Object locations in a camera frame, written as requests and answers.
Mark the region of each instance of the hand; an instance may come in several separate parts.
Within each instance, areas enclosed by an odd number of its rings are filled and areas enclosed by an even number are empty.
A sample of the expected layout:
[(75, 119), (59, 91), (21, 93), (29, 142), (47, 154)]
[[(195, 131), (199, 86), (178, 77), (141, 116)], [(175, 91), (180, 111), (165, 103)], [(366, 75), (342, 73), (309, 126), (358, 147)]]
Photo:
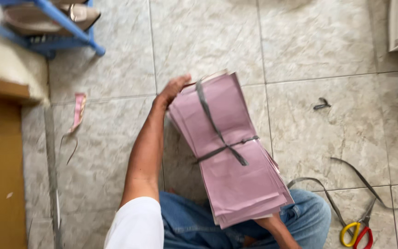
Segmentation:
[(267, 230), (270, 230), (277, 223), (282, 223), (279, 213), (274, 213), (273, 217), (260, 218), (260, 219), (254, 220), (254, 221), (258, 225), (260, 225), (261, 227), (263, 227), (264, 229), (267, 229)]
[(185, 74), (171, 79), (161, 93), (158, 94), (154, 100), (155, 104), (161, 105), (162, 108), (167, 109), (176, 95), (182, 90), (182, 87), (191, 81), (191, 75)]

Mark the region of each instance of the yellow scissor handle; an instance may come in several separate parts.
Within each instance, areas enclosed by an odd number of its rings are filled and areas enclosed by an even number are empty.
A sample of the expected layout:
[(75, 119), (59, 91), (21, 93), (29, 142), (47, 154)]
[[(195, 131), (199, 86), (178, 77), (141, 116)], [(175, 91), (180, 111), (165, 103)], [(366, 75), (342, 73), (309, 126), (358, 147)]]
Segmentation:
[[(343, 237), (345, 236), (345, 233), (348, 229), (350, 229), (351, 227), (356, 226), (356, 230), (354, 231), (354, 235), (352, 236), (352, 239), (350, 241), (349, 244), (346, 244)], [(347, 225), (346, 227), (344, 227), (342, 229), (342, 231), (340, 232), (340, 242), (342, 243), (342, 245), (346, 246), (346, 247), (351, 247), (354, 245), (354, 243), (357, 240), (357, 235), (359, 234), (359, 229), (360, 229), (360, 222), (353, 222), (349, 225)]]

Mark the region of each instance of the scissor blade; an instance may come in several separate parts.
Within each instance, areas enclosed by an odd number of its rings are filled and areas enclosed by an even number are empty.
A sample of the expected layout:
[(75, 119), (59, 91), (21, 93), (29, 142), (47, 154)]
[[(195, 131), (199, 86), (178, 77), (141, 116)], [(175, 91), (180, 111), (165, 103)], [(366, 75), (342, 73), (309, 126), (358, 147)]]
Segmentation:
[(362, 220), (364, 220), (367, 216), (371, 216), (372, 208), (374, 207), (374, 203), (375, 203), (375, 200), (376, 200), (376, 199), (377, 199), (377, 198), (374, 198), (374, 200), (371, 201), (371, 203), (369, 204), (369, 206), (368, 206), (366, 212), (365, 212), (365, 213), (363, 214), (363, 216), (362, 216)]

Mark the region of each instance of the white shirt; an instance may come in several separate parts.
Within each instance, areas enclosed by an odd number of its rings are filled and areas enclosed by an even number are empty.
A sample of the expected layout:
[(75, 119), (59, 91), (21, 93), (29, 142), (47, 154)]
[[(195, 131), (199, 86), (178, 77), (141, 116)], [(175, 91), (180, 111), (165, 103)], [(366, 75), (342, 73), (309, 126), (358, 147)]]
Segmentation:
[(161, 206), (151, 197), (138, 197), (122, 206), (104, 242), (104, 249), (162, 249), (163, 246)]

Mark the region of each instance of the denim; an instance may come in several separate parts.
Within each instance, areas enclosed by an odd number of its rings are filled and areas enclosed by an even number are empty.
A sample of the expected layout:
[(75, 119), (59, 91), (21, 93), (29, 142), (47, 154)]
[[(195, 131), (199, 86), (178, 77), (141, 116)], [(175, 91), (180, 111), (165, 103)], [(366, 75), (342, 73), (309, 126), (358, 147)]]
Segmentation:
[[(305, 190), (290, 190), (295, 204), (280, 210), (280, 219), (304, 249), (322, 249), (331, 223), (329, 205), (320, 196)], [(164, 222), (164, 248), (230, 249), (242, 248), (244, 235), (257, 239), (249, 248), (279, 249), (268, 232), (254, 221), (226, 229), (216, 226), (210, 205), (200, 206), (191, 200), (167, 192), (159, 193)]]

